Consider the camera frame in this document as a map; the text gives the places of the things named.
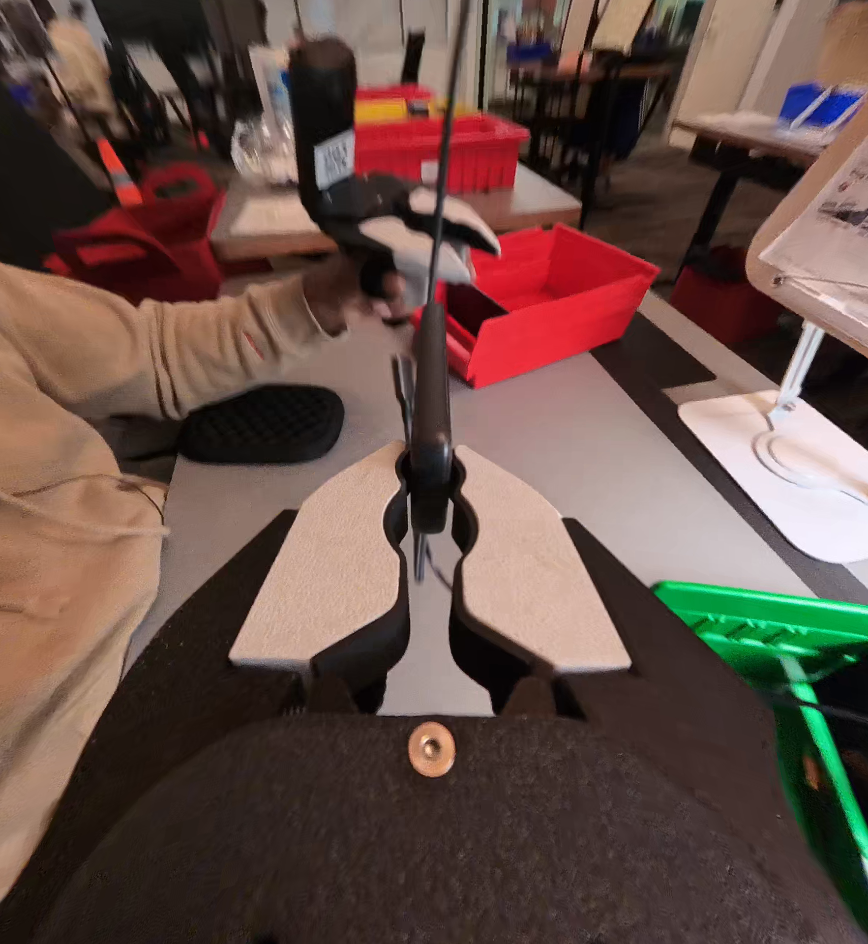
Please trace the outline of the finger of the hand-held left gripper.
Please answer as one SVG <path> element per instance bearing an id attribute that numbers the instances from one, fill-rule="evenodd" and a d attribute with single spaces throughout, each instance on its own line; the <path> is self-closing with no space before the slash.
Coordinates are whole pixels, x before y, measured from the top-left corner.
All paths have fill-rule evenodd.
<path id="1" fill-rule="evenodd" d="M 398 217 L 375 217 L 360 223 L 360 234 L 389 250 L 396 269 L 407 279 L 470 284 L 473 275 L 464 250 L 443 240 L 436 250 L 433 237 L 410 229 Z"/>
<path id="2" fill-rule="evenodd" d="M 436 235 L 436 224 L 440 224 L 440 236 L 453 246 L 499 255 L 501 245 L 493 229 L 479 213 L 466 202 L 446 195 L 438 204 L 436 191 L 425 186 L 410 189 L 406 197 L 404 223 L 410 230 Z"/>

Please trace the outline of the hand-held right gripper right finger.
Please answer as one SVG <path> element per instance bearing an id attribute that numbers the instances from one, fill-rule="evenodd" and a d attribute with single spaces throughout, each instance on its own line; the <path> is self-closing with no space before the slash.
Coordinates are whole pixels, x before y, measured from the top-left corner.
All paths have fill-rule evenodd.
<path id="1" fill-rule="evenodd" d="M 457 615 L 487 641 L 551 677 L 626 671 L 631 656 L 558 510 L 465 445 L 453 521 Z"/>

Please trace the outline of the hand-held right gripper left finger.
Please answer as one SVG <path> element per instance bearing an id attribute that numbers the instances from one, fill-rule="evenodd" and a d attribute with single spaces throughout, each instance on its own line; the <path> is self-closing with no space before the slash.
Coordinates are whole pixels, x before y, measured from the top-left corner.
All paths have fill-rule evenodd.
<path id="1" fill-rule="evenodd" d="M 301 504 L 229 660 L 305 673 L 333 645 L 393 610 L 398 550 L 385 532 L 403 481 L 395 440 L 326 480 Z"/>

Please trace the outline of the red plastic bin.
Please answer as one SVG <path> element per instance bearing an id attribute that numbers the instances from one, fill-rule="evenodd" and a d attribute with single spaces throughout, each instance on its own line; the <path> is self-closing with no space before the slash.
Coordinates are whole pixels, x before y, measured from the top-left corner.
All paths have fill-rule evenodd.
<path id="1" fill-rule="evenodd" d="M 652 263 L 559 223 L 499 242 L 498 257 L 472 253 L 471 284 L 509 314 L 484 324 L 472 348 L 447 333 L 450 371 L 476 390 L 619 340 L 659 274 Z"/>

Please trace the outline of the slim black usb hub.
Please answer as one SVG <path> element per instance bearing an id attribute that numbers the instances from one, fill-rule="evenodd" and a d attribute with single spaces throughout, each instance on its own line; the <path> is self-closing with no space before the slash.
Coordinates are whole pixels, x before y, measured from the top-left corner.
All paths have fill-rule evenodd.
<path id="1" fill-rule="evenodd" d="M 439 302 L 426 304 L 414 347 L 411 517 L 416 533 L 424 535 L 444 530 L 451 496 L 453 449 L 445 317 Z"/>

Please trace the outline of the green plastic bin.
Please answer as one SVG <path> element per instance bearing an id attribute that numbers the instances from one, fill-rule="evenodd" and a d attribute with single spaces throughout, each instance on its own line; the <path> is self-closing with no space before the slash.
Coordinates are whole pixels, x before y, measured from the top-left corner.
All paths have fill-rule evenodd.
<path id="1" fill-rule="evenodd" d="M 814 691 L 868 643 L 868 605 L 674 582 L 653 592 L 773 709 L 785 796 L 868 936 L 868 820 Z"/>

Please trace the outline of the person's left forearm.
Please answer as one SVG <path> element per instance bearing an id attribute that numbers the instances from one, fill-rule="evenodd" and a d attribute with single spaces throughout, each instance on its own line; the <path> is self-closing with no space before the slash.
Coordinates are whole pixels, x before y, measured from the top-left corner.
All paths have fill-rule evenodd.
<path id="1" fill-rule="evenodd" d="M 119 295 L 0 262 L 0 355 L 6 369 L 87 418 L 182 419 L 273 384 L 330 339 L 302 278 L 204 302 Z"/>

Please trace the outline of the person's left hand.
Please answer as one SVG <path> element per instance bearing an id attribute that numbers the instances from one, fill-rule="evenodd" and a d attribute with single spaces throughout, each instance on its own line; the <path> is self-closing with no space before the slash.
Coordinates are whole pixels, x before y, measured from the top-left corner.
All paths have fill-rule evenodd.
<path id="1" fill-rule="evenodd" d="M 305 269 L 301 285 L 310 313 L 330 337 L 345 333 L 352 320 L 399 323 L 408 314 L 404 277 L 384 264 L 336 253 Z"/>

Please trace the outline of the yellow storage bin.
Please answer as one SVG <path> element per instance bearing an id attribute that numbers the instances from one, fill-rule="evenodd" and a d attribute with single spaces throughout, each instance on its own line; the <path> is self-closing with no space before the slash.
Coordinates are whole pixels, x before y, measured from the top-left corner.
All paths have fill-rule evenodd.
<path id="1" fill-rule="evenodd" d="M 444 101 L 436 98 L 357 98 L 355 121 L 361 126 L 438 119 L 443 105 Z"/>

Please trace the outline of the long red storage bin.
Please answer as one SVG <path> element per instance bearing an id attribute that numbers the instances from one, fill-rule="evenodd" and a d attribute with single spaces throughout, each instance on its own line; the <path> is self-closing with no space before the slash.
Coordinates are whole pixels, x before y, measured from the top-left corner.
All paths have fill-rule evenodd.
<path id="1" fill-rule="evenodd" d="M 356 128 L 356 171 L 434 185 L 440 171 L 440 119 L 410 119 Z M 447 190 L 452 195 L 514 187 L 520 150 L 529 130 L 502 117 L 472 113 L 451 126 Z"/>

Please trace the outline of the red tote bag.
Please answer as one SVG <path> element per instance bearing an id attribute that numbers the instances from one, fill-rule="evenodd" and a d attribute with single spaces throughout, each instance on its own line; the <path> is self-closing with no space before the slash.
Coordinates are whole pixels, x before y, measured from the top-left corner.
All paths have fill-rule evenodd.
<path id="1" fill-rule="evenodd" d="M 211 216 L 209 205 L 173 200 L 116 207 L 54 233 L 43 266 L 133 304 L 214 299 L 223 277 L 207 235 Z"/>
<path id="2" fill-rule="evenodd" d="M 146 169 L 140 181 L 144 204 L 206 219 L 215 206 L 215 180 L 199 164 L 173 161 Z"/>

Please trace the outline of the black wrist rest pad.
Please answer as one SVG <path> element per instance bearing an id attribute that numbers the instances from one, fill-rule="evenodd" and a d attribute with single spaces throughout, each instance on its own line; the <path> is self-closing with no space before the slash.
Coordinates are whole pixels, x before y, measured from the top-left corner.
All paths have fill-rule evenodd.
<path id="1" fill-rule="evenodd" d="M 192 412 L 176 450 L 206 465 L 301 465 L 334 447 L 344 421 L 343 401 L 328 388 L 269 384 Z"/>

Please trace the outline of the orange traffic cone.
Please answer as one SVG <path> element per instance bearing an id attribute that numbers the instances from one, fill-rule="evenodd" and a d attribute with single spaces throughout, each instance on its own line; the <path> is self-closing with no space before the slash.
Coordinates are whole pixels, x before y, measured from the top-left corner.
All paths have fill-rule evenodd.
<path id="1" fill-rule="evenodd" d="M 144 205 L 144 197 L 135 184 L 128 170 L 120 160 L 119 155 L 104 136 L 96 139 L 98 156 L 102 162 L 113 191 L 122 207 L 139 207 Z"/>

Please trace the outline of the white document stand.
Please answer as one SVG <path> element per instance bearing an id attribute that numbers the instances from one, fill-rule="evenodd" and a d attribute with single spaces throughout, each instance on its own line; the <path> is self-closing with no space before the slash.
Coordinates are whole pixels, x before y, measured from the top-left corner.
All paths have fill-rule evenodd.
<path id="1" fill-rule="evenodd" d="M 806 403 L 802 387 L 830 335 L 868 359 L 868 291 L 785 277 L 760 254 L 809 206 L 868 135 L 865 102 L 758 230 L 750 284 L 802 319 L 777 391 L 684 403 L 684 425 L 795 549 L 818 561 L 868 560 L 868 450 Z"/>

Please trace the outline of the person in beige hoodie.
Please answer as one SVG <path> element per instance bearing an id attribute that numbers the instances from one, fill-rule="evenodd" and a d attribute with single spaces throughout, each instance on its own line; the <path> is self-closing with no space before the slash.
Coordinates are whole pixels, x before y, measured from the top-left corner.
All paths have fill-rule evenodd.
<path id="1" fill-rule="evenodd" d="M 163 487 L 62 411 L 0 430 L 0 902 L 38 847 L 155 599 Z"/>

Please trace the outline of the blue plastic bin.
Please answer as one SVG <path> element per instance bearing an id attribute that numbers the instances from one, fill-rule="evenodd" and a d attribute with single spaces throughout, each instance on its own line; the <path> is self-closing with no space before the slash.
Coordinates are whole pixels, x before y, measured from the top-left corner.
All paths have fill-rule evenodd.
<path id="1" fill-rule="evenodd" d="M 793 124 L 799 116 L 807 112 L 824 91 L 818 82 L 807 82 L 790 86 L 785 94 L 778 113 L 782 124 Z"/>
<path id="2" fill-rule="evenodd" d="M 847 122 L 860 106 L 868 88 L 836 85 L 825 89 L 825 96 L 810 122 L 822 128 L 834 128 Z"/>

